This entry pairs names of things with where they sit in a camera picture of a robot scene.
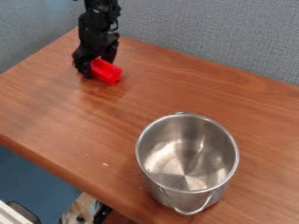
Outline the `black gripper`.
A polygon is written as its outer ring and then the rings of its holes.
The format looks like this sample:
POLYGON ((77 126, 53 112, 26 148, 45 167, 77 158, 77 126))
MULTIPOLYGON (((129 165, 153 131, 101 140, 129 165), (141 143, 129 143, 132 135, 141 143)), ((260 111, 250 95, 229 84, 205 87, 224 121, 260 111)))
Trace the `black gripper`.
POLYGON ((71 54, 73 65, 86 79, 92 78, 90 61, 100 57, 113 63, 117 55, 117 0, 83 0, 85 12, 78 16, 78 47, 71 54))

